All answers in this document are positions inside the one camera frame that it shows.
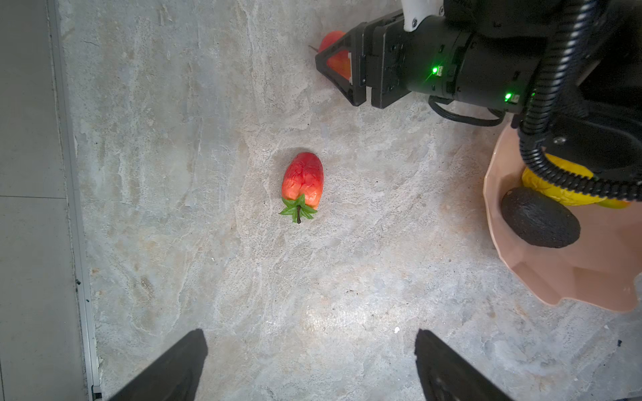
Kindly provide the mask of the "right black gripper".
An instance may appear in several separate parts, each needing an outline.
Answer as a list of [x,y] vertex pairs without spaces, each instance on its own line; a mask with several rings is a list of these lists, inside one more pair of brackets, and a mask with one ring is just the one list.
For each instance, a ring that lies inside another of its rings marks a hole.
[[378,109],[411,92],[454,100],[473,32],[438,16],[413,32],[404,30],[404,22],[398,11],[348,33],[327,33],[315,56],[317,70],[354,106],[365,102],[366,86]]

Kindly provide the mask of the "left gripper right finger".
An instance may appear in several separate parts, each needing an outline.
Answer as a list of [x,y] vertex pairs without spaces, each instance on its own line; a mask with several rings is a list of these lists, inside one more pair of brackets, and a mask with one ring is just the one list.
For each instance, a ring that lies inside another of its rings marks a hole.
[[430,330],[418,331],[415,355],[426,400],[512,400]]

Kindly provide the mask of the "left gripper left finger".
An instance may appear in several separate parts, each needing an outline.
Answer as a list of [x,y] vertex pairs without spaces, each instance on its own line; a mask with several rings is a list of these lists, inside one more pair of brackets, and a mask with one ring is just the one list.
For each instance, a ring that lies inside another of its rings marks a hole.
[[187,333],[110,400],[193,401],[208,354],[202,329]]

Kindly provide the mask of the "red fake strawberry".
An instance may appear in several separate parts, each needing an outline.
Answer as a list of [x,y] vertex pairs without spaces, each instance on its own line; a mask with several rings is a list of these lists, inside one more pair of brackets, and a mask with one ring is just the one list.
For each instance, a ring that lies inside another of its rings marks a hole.
[[313,220],[324,191],[324,167],[316,154],[299,153],[289,164],[281,188],[284,209],[282,216],[291,216],[293,223]]

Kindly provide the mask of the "dark fake avocado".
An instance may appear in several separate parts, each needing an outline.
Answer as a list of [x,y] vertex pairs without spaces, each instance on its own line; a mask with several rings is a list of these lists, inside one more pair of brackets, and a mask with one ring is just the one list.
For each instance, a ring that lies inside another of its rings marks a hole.
[[506,224],[529,245],[559,249],[574,244],[580,237],[581,226],[575,215],[531,188],[509,190],[500,207]]

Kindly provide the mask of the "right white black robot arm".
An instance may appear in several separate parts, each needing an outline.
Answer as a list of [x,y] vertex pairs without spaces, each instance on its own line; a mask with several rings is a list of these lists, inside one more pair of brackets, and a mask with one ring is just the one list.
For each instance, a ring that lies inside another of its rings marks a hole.
[[317,53],[351,105],[424,94],[441,117],[513,117],[536,176],[610,199],[641,198],[638,1],[426,1],[361,23]]

